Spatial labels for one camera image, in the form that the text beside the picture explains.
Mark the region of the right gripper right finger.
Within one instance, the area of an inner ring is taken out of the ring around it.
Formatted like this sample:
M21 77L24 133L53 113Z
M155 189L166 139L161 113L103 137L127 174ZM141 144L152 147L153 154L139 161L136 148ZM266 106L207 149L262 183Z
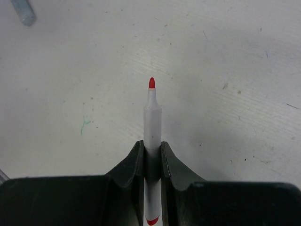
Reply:
M180 161L168 142L161 144L161 206L164 226L188 226L197 222L194 182L204 179Z

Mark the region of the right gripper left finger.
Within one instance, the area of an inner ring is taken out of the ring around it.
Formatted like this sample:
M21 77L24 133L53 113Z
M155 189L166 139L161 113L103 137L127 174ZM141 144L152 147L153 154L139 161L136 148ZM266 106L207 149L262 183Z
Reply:
M106 226L142 226L144 214L144 144L137 141L126 158L106 175L110 179L104 208Z

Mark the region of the red marker pen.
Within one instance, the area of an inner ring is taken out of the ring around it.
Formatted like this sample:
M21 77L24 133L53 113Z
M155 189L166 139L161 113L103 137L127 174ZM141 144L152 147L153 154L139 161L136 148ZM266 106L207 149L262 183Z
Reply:
M143 143L145 154L145 218L148 225L158 222L161 214L160 147L162 140L162 108L157 102L155 79L150 78L147 104L143 109Z

